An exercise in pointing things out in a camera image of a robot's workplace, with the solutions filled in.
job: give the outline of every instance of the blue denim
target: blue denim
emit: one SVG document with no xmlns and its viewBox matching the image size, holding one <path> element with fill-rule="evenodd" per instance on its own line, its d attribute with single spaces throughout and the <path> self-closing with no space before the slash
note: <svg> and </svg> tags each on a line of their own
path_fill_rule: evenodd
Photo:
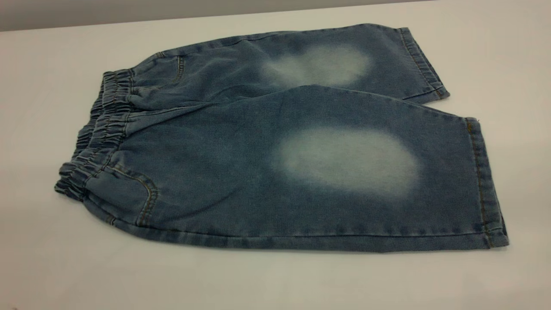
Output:
<svg viewBox="0 0 551 310">
<path fill-rule="evenodd" d="M 407 28 L 235 36 L 107 72 L 56 190 L 162 242 L 368 252 L 508 245 L 480 124 Z"/>
</svg>

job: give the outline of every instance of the cuffed hem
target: cuffed hem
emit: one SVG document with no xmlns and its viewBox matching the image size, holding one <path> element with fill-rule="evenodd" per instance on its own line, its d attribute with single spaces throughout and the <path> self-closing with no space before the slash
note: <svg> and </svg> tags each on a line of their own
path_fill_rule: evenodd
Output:
<svg viewBox="0 0 551 310">
<path fill-rule="evenodd" d="M 419 68 L 419 71 L 423 75 L 428 86 L 432 88 L 432 90 L 427 93 L 416 95 L 411 98 L 405 98 L 405 100 L 415 98 L 416 101 L 426 103 L 433 100 L 440 100 L 449 97 L 450 93 L 444 87 L 444 84 L 440 80 L 440 77 L 413 38 L 409 29 L 399 28 L 398 30 L 400 31 L 404 46 L 406 47 L 408 53 L 411 55 L 413 62 L 415 62 L 415 65 Z"/>
<path fill-rule="evenodd" d="M 83 201 L 86 182 L 107 165 L 125 136 L 126 118 L 133 110 L 128 100 L 131 92 L 130 70 L 104 74 L 90 121 L 79 131 L 71 161 L 61 166 L 61 179 L 55 186 L 57 192 Z"/>
</svg>

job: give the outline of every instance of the pocket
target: pocket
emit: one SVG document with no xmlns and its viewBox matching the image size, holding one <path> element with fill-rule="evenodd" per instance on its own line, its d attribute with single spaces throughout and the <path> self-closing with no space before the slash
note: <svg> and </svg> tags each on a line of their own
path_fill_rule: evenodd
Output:
<svg viewBox="0 0 551 310">
<path fill-rule="evenodd" d="M 153 182 L 144 175 L 105 167 L 88 180 L 88 198 L 114 218 L 137 226 L 147 225 L 157 197 Z"/>
<path fill-rule="evenodd" d="M 185 65 L 184 56 L 165 57 L 157 53 L 132 69 L 134 86 L 162 88 L 178 83 L 182 80 Z"/>
</svg>

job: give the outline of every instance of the elastic waistband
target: elastic waistband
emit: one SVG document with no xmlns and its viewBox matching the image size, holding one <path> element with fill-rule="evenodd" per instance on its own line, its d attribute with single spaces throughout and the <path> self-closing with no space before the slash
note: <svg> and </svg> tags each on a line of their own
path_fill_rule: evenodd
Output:
<svg viewBox="0 0 551 310">
<path fill-rule="evenodd" d="M 86 182 L 108 164 L 125 136 L 126 119 L 134 110 L 129 100 L 131 94 L 131 70 L 104 73 L 90 121 L 78 133 L 71 161 L 61 166 L 57 192 L 83 200 Z"/>
</svg>

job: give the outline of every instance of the shorts leg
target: shorts leg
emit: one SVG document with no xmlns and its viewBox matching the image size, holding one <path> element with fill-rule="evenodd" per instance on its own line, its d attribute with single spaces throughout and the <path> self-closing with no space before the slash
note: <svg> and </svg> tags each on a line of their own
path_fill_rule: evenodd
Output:
<svg viewBox="0 0 551 310">
<path fill-rule="evenodd" d="M 140 89 L 138 104 L 163 97 L 166 108 L 312 84 L 418 104 L 449 96 L 407 28 L 373 24 L 202 42 L 157 53 L 136 70 L 136 85 L 156 85 Z"/>
</svg>

